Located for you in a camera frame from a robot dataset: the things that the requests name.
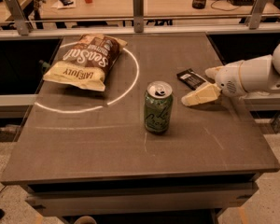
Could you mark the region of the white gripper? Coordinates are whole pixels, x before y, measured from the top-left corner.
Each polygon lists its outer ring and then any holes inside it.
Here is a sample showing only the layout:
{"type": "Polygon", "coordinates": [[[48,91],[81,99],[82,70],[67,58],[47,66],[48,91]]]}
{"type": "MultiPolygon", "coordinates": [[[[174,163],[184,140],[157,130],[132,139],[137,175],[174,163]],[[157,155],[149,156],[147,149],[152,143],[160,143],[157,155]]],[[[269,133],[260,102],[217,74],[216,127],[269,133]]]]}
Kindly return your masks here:
{"type": "Polygon", "coordinates": [[[226,65],[207,68],[204,72],[212,78],[216,84],[207,83],[195,91],[189,92],[181,98],[185,106],[206,104],[215,101],[221,94],[229,97],[243,96],[245,90],[240,81],[240,65],[243,60],[228,63],[226,65]]]}

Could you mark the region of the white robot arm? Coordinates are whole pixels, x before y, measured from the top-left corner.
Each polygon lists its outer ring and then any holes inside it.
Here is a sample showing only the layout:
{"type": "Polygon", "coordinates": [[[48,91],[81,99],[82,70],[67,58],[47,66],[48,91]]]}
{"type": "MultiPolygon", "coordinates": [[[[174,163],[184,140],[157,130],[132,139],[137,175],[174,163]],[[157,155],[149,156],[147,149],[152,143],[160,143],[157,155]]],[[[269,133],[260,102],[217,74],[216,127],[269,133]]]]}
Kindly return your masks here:
{"type": "Polygon", "coordinates": [[[213,102],[221,94],[240,97],[257,91],[280,93],[280,44],[273,54],[208,68],[204,72],[214,83],[208,82],[192,70],[188,75],[182,75],[203,82],[181,98],[183,105],[194,106],[213,102]]]}

